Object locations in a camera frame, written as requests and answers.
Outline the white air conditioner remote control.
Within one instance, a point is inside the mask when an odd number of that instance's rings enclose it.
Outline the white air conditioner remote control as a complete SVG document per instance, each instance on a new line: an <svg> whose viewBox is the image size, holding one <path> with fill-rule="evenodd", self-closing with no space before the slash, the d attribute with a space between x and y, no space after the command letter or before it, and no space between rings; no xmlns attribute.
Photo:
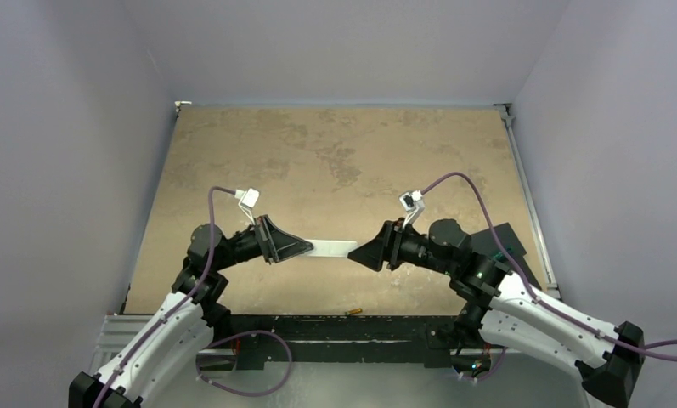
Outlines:
<svg viewBox="0 0 677 408"><path fill-rule="evenodd" d="M313 248L304 253L313 258L346 258L348 253L358 247L356 241L309 240Z"/></svg>

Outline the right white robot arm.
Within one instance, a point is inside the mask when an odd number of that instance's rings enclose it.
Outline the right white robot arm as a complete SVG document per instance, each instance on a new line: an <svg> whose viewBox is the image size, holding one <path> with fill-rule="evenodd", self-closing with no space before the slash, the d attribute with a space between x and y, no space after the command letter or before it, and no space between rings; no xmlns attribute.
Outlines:
<svg viewBox="0 0 677 408"><path fill-rule="evenodd" d="M450 218L421 234L402 219L386 221L378 235L348 259L368 269L402 264L446 275L466 304L452 328L436 330L457 348L485 343L514 349L578 379L584 391L611 407L629 405L643 357L636 325L601 322L539 293L517 271L477 252L471 236Z"/></svg>

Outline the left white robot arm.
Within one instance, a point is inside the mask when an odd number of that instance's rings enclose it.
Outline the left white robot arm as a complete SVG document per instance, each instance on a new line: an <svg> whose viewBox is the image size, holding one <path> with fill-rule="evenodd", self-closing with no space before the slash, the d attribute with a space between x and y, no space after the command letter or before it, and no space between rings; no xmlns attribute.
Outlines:
<svg viewBox="0 0 677 408"><path fill-rule="evenodd" d="M276 264L313 250L313 243L284 232L268 216L227 237L202 224L171 291L138 334L94 374L79 373L69 386L70 407L151 407L163 387L207 346L236 339L230 311L218 299L228 285L221 270L261 258Z"/></svg>

